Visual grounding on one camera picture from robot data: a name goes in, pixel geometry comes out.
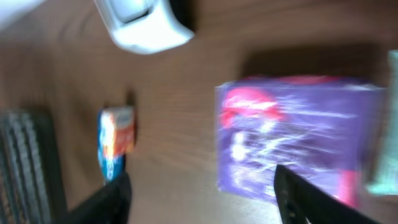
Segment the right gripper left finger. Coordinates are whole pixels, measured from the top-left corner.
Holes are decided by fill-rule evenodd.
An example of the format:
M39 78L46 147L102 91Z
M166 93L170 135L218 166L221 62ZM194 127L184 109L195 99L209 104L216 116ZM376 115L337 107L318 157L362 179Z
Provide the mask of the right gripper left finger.
M58 219L58 224L127 224L132 202L128 173L123 172L74 210Z

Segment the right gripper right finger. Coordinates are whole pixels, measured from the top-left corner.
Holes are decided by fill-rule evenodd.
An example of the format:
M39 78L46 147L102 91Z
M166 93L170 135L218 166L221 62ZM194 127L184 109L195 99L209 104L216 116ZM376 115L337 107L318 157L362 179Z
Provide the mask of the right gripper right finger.
M283 224L378 224L283 165L275 169L274 190Z

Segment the blue Oreo cookie pack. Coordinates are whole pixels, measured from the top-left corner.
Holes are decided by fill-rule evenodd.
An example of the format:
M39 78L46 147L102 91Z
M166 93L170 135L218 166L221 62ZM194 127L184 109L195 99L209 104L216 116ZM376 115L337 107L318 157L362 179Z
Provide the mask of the blue Oreo cookie pack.
M117 178L125 168L125 157L115 156L116 127L112 116L106 110L101 110L97 118L97 158L104 184Z

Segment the pink purple liners pack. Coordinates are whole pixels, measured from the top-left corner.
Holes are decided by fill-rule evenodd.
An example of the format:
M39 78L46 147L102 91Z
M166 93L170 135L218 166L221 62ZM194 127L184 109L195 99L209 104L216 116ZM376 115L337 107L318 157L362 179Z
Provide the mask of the pink purple liners pack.
M250 77L216 93L218 188L275 203L286 166L351 207L384 89L355 78Z

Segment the green tissue wipes pack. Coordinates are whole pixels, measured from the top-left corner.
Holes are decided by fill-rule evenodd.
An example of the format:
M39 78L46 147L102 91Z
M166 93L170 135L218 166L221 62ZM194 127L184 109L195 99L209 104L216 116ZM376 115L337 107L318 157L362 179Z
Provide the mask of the green tissue wipes pack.
M397 195L397 50L389 51L388 60L392 75L389 119L373 181L366 187L373 195Z

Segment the small orange box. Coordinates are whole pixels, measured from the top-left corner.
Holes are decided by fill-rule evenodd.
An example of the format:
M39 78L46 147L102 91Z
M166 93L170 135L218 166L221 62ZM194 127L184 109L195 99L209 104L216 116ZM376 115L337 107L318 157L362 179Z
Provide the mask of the small orange box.
M134 149L135 119L132 106L110 107L99 116L99 146L107 159L123 156Z

